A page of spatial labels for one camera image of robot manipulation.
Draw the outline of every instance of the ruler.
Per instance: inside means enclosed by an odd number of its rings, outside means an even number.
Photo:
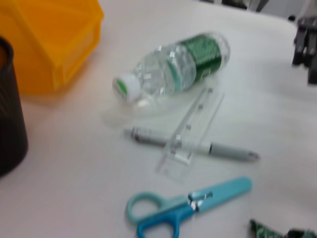
[[[223,93],[212,88],[204,88],[200,92],[167,142],[157,168],[159,174],[178,182],[185,180],[193,164],[195,151],[205,136],[223,97]]]

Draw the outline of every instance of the white bottle cap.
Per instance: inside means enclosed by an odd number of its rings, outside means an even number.
[[[126,103],[133,103],[141,96],[140,81],[132,73],[125,73],[115,78],[112,86],[116,95]]]

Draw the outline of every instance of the yellow plastic bin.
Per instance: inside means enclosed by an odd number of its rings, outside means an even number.
[[[97,0],[0,0],[0,35],[14,49],[22,94],[66,85],[100,40]]]

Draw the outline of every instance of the black mesh pen holder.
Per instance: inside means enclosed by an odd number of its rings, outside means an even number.
[[[28,149],[13,67],[13,49],[0,37],[0,176],[13,170]]]

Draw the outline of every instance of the pen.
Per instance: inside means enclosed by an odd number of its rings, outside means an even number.
[[[161,147],[165,146],[170,139],[170,136],[164,133],[141,127],[125,129],[124,134],[131,136],[132,139],[139,143],[157,145]],[[201,154],[231,158],[241,161],[254,161],[260,158],[258,153],[246,149],[233,148],[227,145],[221,145],[217,143],[202,142],[200,145],[198,145],[198,147],[195,146],[195,144],[196,143],[194,142],[186,142],[184,147],[186,149],[195,149],[197,152]]]

